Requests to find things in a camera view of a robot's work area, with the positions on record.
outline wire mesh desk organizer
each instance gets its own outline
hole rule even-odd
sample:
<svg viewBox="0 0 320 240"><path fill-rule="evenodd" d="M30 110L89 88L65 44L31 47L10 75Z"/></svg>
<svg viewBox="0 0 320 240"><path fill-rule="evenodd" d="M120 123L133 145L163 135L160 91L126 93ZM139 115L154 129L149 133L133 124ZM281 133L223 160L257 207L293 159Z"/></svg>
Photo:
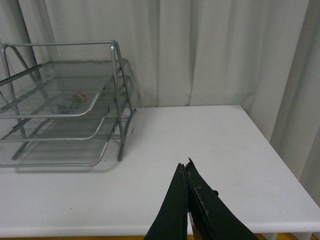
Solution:
<svg viewBox="0 0 320 240"><path fill-rule="evenodd" d="M106 45L111 60L55 60L28 67L17 47ZM11 48L24 71L10 74ZM109 140L120 140L118 160L136 109L128 61L116 40L3 44L0 81L0 167L94 166ZM123 117L128 106L130 114Z"/></svg>

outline white table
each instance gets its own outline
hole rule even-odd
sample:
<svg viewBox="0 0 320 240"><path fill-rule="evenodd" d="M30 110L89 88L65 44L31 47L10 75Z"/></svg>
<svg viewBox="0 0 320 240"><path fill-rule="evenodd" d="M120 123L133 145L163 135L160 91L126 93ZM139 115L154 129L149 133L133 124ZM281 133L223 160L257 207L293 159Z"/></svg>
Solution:
<svg viewBox="0 0 320 240"><path fill-rule="evenodd" d="M139 108L121 162L118 148L89 168L0 169L0 237L144 235L188 157L254 233L320 232L320 209L240 106Z"/></svg>

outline white curtain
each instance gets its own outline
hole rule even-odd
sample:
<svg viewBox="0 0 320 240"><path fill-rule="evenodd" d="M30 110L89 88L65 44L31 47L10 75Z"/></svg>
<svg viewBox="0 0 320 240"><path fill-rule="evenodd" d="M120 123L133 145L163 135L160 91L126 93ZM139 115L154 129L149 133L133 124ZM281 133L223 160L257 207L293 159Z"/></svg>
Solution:
<svg viewBox="0 0 320 240"><path fill-rule="evenodd" d="M320 176L317 4L2 0L0 40L117 39L135 75L135 107L241 105L320 205L320 191L312 184ZM310 31L314 37L304 39ZM305 48L310 54L303 54ZM34 49L34 54L38 63L108 57L105 49L94 47ZM295 154L301 148L303 154Z"/></svg>

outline wooden floor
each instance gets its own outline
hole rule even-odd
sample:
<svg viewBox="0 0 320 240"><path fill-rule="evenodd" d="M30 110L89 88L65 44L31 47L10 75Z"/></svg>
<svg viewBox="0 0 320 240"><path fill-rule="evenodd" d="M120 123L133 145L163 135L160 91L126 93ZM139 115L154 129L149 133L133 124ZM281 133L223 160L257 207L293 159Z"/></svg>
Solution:
<svg viewBox="0 0 320 240"><path fill-rule="evenodd" d="M266 240L261 234L256 234L260 240ZM0 238L1 240L143 240L143 236L73 236L73 237L24 237L24 238ZM188 240L194 240L194 236L189 235ZM277 240L297 240L289 233L279 233ZM312 236L310 240L319 240Z"/></svg>

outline small item in tray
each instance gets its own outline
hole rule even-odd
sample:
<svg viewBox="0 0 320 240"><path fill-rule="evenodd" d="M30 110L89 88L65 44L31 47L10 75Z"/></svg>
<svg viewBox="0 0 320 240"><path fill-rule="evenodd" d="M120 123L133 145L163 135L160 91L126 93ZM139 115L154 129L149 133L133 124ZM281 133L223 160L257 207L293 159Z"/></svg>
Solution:
<svg viewBox="0 0 320 240"><path fill-rule="evenodd" d="M72 114L81 107L81 104L85 104L87 101L87 95L79 90L76 91L72 97L63 99L63 101L56 106L60 114Z"/></svg>

